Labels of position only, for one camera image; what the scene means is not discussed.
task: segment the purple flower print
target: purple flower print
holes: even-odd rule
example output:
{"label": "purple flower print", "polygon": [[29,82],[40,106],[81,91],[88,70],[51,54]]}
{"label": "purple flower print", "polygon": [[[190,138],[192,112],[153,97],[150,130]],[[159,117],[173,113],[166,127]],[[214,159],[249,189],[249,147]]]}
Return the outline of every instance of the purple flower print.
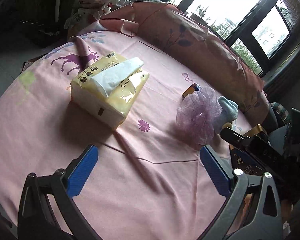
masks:
{"label": "purple flower print", "polygon": [[181,73],[181,75],[184,76],[184,78],[185,78],[186,81],[193,82],[193,80],[191,80],[191,79],[189,78],[188,73]]}
{"label": "purple flower print", "polygon": [[150,126],[147,122],[143,121],[142,119],[138,121],[138,125],[140,125],[139,129],[142,132],[148,132],[150,130]]}

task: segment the pink bed sheet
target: pink bed sheet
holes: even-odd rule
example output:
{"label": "pink bed sheet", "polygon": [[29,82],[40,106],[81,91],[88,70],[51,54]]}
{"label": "pink bed sheet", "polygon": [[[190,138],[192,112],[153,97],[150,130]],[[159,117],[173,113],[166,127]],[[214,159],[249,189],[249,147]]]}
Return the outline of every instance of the pink bed sheet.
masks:
{"label": "pink bed sheet", "polygon": [[[112,50],[141,58],[150,73],[116,131],[70,102],[69,87],[79,72],[78,55],[90,55],[91,64]],[[110,31],[75,37],[33,63],[0,98],[0,203],[12,221],[17,224],[28,173],[50,175],[95,144],[98,163],[74,200],[104,240],[196,239],[225,198],[199,160],[198,148],[186,144],[176,129],[181,94],[193,82],[209,86],[143,39]],[[234,129],[250,129],[241,112]],[[229,157],[218,135],[212,146]]]}

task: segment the light blue sock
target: light blue sock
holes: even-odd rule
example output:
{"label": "light blue sock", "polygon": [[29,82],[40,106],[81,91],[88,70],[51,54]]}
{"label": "light blue sock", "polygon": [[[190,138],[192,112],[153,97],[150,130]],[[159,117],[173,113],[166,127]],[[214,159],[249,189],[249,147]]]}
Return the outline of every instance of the light blue sock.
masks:
{"label": "light blue sock", "polygon": [[218,102],[222,107],[222,112],[214,119],[213,128],[217,134],[220,134],[222,126],[227,122],[232,123],[233,120],[237,119],[239,112],[238,105],[223,96],[219,97]]}

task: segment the tissue pack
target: tissue pack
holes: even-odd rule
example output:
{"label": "tissue pack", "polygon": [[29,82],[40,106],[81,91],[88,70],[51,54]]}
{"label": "tissue pack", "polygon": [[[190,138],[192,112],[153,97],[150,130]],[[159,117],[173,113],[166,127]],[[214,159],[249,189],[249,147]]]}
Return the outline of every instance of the tissue pack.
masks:
{"label": "tissue pack", "polygon": [[126,61],[126,58],[111,52],[71,81],[71,100],[112,129],[116,129],[127,118],[133,102],[149,78],[149,73],[139,68],[119,82],[108,97],[100,93],[92,82],[93,79],[90,79],[123,61]]}

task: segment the gray tile floor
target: gray tile floor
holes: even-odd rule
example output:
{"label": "gray tile floor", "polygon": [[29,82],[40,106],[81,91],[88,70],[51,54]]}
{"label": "gray tile floor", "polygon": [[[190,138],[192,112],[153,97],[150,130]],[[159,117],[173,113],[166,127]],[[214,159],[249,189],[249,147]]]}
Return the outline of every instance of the gray tile floor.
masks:
{"label": "gray tile floor", "polygon": [[0,34],[0,97],[20,74],[23,62],[48,53],[65,42],[60,40],[42,49],[27,39],[18,28]]}

